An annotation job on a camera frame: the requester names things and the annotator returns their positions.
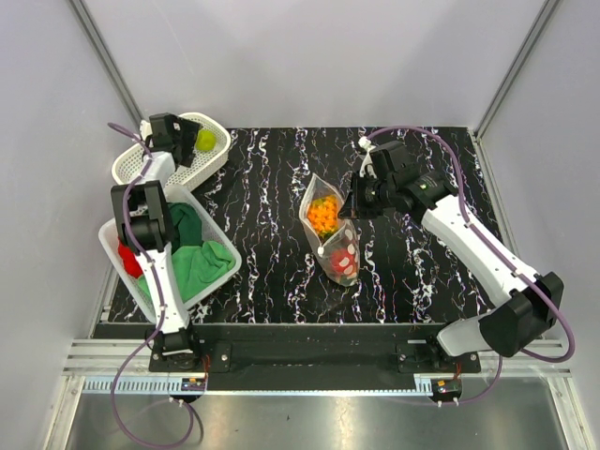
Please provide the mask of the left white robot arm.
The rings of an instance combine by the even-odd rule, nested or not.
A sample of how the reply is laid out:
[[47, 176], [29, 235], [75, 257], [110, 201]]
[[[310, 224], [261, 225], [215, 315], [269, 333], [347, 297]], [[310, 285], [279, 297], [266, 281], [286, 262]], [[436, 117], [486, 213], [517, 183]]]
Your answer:
[[109, 124], [142, 149], [138, 172], [111, 189], [114, 222], [120, 242], [142, 269], [157, 314], [150, 336], [153, 370], [191, 371], [201, 364], [203, 349], [177, 286], [172, 252], [178, 233], [164, 186], [180, 166], [191, 165], [201, 127], [169, 112], [152, 115], [149, 124], [151, 132], [145, 137]]

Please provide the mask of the orange fake pineapple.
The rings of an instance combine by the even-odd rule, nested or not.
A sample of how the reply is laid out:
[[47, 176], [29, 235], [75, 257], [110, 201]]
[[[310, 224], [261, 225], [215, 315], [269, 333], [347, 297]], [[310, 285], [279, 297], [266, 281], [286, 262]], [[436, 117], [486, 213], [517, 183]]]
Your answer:
[[313, 200], [307, 210], [311, 227], [322, 241], [338, 230], [338, 198], [335, 195]]

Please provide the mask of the red fake pepper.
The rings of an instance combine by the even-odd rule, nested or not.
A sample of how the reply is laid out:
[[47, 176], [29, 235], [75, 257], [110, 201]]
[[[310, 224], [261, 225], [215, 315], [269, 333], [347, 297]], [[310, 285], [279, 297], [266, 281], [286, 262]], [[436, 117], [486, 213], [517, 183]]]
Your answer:
[[354, 257], [345, 248], [335, 250], [331, 254], [329, 262], [336, 275], [349, 276], [354, 271]]

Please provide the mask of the green fake pear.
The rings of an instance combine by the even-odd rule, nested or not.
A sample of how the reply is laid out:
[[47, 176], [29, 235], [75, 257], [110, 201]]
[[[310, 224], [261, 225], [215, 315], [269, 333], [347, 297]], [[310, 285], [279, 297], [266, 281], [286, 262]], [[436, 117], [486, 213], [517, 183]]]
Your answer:
[[196, 138], [195, 148], [199, 152], [211, 152], [217, 145], [217, 136], [210, 129], [201, 129]]

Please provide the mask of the polka dot zip top bag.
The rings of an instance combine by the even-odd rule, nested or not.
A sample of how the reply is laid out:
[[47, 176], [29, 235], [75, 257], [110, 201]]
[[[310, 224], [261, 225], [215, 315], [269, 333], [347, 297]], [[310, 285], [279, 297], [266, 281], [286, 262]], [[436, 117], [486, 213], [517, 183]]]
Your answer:
[[342, 205], [339, 191], [314, 173], [300, 203], [299, 219], [324, 273], [336, 284], [350, 287], [358, 280], [359, 238], [353, 223], [338, 217]]

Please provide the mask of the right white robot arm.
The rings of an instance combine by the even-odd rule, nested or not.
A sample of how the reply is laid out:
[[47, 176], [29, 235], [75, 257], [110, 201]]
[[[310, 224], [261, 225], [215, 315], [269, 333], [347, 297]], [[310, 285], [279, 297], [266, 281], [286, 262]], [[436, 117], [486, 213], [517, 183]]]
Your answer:
[[340, 218], [376, 218], [393, 208], [438, 237], [472, 272], [493, 307], [483, 315], [443, 327], [426, 347], [426, 360], [443, 372], [464, 353], [494, 351], [511, 357], [555, 323], [563, 282], [553, 272], [540, 275], [521, 261], [467, 211], [463, 198], [438, 173], [403, 178], [391, 172], [381, 180], [354, 173]]

